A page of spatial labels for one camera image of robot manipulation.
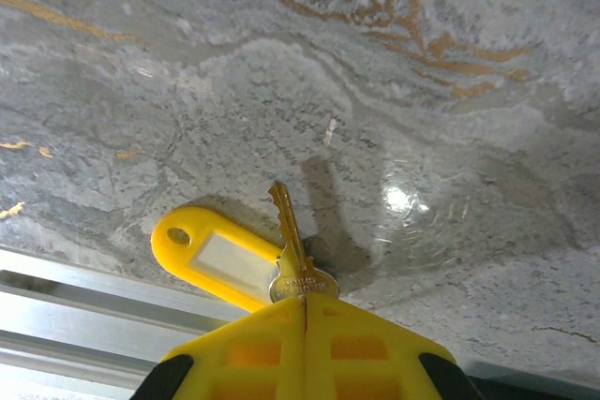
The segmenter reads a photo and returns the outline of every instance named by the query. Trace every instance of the brass key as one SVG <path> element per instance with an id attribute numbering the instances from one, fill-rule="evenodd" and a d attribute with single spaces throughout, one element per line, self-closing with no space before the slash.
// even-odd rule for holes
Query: brass key
<path id="1" fill-rule="evenodd" d="M 279 209 L 279 228 L 285 241 L 285 247 L 277 260 L 279 274 L 269 286 L 271 301 L 277 302 L 315 291 L 338 297 L 339 285 L 336 279 L 315 268 L 312 258 L 308 258 L 304 251 L 288 188 L 281 182 L 275 182 L 269 189 L 269 194 Z"/>

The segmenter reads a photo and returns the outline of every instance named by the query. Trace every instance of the black rubber grip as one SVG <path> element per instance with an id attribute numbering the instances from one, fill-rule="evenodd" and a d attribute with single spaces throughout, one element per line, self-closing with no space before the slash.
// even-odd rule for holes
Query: black rubber grip
<path id="1" fill-rule="evenodd" d="M 485 400 L 456 364 L 433 353 L 421 353 L 419 361 L 442 400 Z"/>
<path id="2" fill-rule="evenodd" d="M 130 400 L 173 400 L 194 365 L 189 355 L 173 356 L 152 369 Z"/>

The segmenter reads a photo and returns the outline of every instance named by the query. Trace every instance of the yellow plastic tag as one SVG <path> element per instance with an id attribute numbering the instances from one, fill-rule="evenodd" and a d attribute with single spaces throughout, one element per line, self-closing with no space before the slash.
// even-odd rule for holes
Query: yellow plastic tag
<path id="1" fill-rule="evenodd" d="M 271 303 L 281 249 L 214 211 L 186 206 L 163 216 L 152 251 L 169 273 L 249 312 Z"/>

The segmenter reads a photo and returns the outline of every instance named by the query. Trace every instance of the yellow plastic object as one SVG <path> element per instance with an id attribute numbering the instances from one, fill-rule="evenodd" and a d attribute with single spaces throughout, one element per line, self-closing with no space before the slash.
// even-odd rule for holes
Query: yellow plastic object
<path id="1" fill-rule="evenodd" d="M 213 211 L 186 206 L 164 215 L 152 251 L 171 274 L 249 312 L 270 304 L 268 287 L 281 252 Z"/>
<path id="2" fill-rule="evenodd" d="M 419 362 L 442 346 L 321 293 L 289 298 L 174 349 L 173 400 L 440 400 Z"/>

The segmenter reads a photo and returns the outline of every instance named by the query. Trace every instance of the granite surface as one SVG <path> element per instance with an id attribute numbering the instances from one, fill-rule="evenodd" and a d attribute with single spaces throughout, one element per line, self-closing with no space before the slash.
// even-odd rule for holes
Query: granite surface
<path id="1" fill-rule="evenodd" d="M 458 355 L 600 385 L 600 0 L 0 0 L 0 244 L 182 287 L 158 219 L 278 241 Z"/>

